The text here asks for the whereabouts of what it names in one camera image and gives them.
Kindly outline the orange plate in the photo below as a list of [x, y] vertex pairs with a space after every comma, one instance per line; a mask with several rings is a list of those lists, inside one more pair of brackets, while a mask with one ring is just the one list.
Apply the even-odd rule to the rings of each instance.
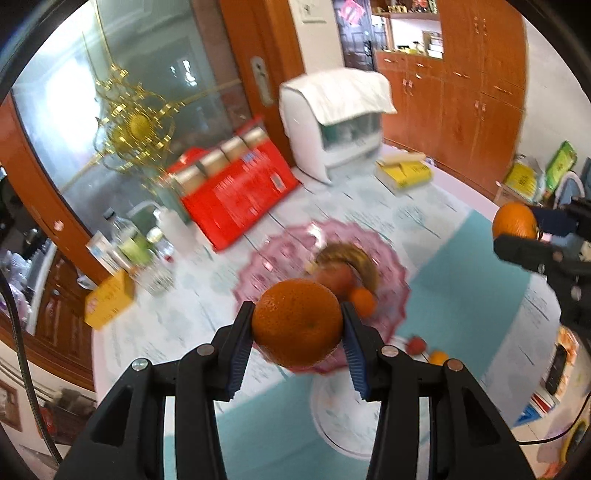
[[278, 282], [256, 302], [252, 335], [273, 363], [290, 370], [314, 367], [341, 342], [341, 305], [331, 290], [315, 281]]

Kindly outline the white cloth on appliance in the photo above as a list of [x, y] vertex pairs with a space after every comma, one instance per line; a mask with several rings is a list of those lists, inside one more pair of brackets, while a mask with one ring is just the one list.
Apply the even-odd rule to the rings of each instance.
[[330, 126], [370, 113], [397, 114], [389, 80], [376, 71], [338, 68], [304, 74], [280, 86], [280, 115], [284, 120], [287, 91], [300, 94], [318, 123]]

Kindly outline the orange with stem front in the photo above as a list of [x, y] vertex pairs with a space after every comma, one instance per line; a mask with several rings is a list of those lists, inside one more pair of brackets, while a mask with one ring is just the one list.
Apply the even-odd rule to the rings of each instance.
[[533, 211], [520, 202], [509, 202], [497, 211], [492, 223], [494, 239], [502, 235], [537, 240], [539, 228]]

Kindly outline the tree print tablecloth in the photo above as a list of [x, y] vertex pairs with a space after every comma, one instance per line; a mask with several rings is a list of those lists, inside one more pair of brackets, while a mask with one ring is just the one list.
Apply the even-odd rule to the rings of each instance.
[[180, 359], [254, 304], [242, 388], [215, 407], [232, 479], [361, 479], [379, 407], [353, 389], [337, 307], [351, 301], [384, 341], [460, 359], [514, 424], [546, 369], [558, 302], [537, 274], [493, 251], [495, 205], [443, 172], [392, 192], [367, 161], [331, 185], [304, 178], [235, 245], [199, 239], [164, 293], [93, 335], [97, 392], [138, 358]]

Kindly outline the green label bottle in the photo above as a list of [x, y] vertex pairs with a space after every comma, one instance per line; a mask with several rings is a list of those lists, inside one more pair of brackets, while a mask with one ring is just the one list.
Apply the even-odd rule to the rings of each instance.
[[152, 252], [144, 235], [127, 218], [118, 216], [112, 209], [103, 213], [110, 225], [110, 239], [115, 247], [137, 267], [146, 267], [152, 261]]

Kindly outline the red lychee right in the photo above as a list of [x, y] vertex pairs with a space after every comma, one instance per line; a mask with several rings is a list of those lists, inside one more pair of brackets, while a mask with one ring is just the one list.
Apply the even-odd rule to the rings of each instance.
[[405, 344], [405, 352], [412, 357], [423, 356], [427, 350], [427, 342], [420, 336], [409, 338]]

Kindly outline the small orange right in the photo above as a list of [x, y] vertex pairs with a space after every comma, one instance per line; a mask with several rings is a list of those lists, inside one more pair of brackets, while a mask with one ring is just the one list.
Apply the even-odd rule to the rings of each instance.
[[429, 356], [429, 363], [432, 365], [443, 366], [449, 360], [449, 355], [440, 350], [433, 350]]

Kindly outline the yellow tissue box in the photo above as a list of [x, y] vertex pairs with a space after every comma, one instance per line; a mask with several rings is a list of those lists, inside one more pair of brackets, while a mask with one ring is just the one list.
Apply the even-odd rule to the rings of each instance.
[[375, 177], [390, 191], [398, 193], [430, 183], [433, 171], [425, 153], [397, 152], [377, 162]]

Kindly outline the brown spotted banana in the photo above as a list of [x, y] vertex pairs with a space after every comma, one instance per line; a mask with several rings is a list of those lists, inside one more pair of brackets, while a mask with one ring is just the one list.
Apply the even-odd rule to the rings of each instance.
[[331, 263], [345, 263], [356, 271], [363, 287], [376, 294], [380, 286], [380, 275], [370, 255], [362, 248], [346, 242], [332, 242], [325, 245], [308, 264], [308, 272]]

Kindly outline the red paper cup package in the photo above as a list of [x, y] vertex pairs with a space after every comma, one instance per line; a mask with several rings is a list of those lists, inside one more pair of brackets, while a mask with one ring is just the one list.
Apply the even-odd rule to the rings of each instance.
[[301, 185], [260, 117], [211, 149], [186, 150], [167, 168], [166, 179], [217, 252]]

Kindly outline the yellow flat box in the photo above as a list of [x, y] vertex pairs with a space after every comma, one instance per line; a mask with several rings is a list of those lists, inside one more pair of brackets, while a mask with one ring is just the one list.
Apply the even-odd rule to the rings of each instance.
[[134, 302], [134, 297], [134, 281], [126, 271], [118, 270], [86, 296], [85, 323], [100, 330], [126, 310]]

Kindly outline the gold door ornament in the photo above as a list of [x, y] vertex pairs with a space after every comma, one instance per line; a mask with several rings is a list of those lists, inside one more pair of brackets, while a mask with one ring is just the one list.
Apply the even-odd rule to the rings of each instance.
[[94, 73], [100, 108], [90, 160], [60, 191], [101, 167], [154, 183], [197, 139], [208, 142], [245, 120], [245, 95], [235, 64], [216, 77], [197, 26], [160, 24], [123, 35], [102, 21], [95, 34], [108, 64]]

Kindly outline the white countertop appliance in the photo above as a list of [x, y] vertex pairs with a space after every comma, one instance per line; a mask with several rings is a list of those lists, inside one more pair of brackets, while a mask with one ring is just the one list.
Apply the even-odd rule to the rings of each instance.
[[382, 116], [397, 113], [383, 74], [338, 68], [280, 85], [280, 118], [297, 168], [325, 184], [349, 162], [378, 158]]

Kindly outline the white leaf print plate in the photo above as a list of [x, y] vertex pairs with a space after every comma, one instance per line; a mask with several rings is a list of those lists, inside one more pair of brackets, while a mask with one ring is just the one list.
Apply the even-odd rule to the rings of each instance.
[[310, 405], [315, 429], [329, 447], [349, 458], [370, 460], [381, 404], [361, 398], [348, 368], [315, 375]]

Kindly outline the red yellow apple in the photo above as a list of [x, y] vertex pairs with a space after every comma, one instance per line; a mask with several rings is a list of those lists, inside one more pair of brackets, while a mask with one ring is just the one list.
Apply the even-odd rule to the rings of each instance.
[[312, 274], [315, 282], [318, 282], [332, 291], [332, 294], [345, 301], [349, 298], [349, 292], [358, 286], [358, 276], [349, 264], [332, 262], [319, 265]]

